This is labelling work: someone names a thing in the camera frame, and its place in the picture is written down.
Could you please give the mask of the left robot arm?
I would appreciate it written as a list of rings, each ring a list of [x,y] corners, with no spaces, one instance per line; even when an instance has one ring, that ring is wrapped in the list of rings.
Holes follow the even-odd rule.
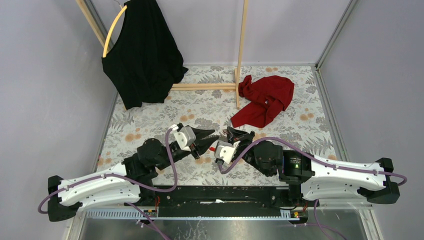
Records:
[[[148,206],[159,199],[157,193],[176,189],[176,162],[192,156],[199,159],[220,137],[213,129],[197,129],[181,123],[169,128],[165,143],[149,138],[136,153],[105,170],[82,177],[64,179],[58,175],[48,178],[48,196],[38,206],[50,222],[61,222],[77,212],[114,204],[142,204]],[[168,188],[157,188],[153,179],[159,170],[171,167],[174,183]]]

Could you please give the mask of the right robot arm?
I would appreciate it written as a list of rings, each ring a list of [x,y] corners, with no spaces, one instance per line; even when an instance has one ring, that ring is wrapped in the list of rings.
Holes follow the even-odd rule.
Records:
[[[355,163],[323,158],[304,152],[276,137],[253,140],[255,133],[228,127],[227,139],[217,144],[214,155],[221,173],[223,164],[244,160],[266,177],[277,176],[287,184],[282,200],[293,206],[320,199],[364,198],[372,204],[390,205],[400,197],[390,158]]]

